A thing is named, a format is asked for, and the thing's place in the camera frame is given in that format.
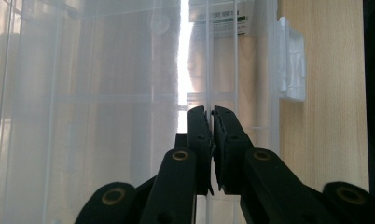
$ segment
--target bright light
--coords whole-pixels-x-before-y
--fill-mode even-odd
[[[190,35],[193,23],[189,22],[188,1],[181,1],[181,23],[178,46],[178,105],[188,107],[188,93],[192,92],[190,73],[188,71],[188,57],[190,49]],[[188,112],[180,110],[178,112],[178,133],[188,132]]]

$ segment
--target transparent plastic container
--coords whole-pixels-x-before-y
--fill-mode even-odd
[[[278,152],[276,11],[276,0],[0,1],[0,223],[73,223],[99,187],[139,186],[197,105],[232,109],[256,147]],[[244,223],[239,197],[217,190],[197,213]]]

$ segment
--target clear plastic bin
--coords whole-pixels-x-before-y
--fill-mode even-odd
[[[276,0],[0,1],[0,223],[72,223],[99,187],[137,187],[197,105],[232,109],[255,146],[278,152],[276,11]],[[198,206],[197,223],[244,223],[236,196]]]

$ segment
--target wooden panel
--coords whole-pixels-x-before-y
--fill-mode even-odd
[[[281,155],[307,185],[342,180],[368,189],[361,0],[279,0],[304,35],[307,99],[281,102]]]

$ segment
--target plastic container wall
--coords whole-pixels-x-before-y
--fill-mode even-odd
[[[72,223],[100,186],[137,187],[197,105],[278,150],[275,0],[0,6],[0,223]],[[238,197],[198,203],[197,223],[244,223]]]

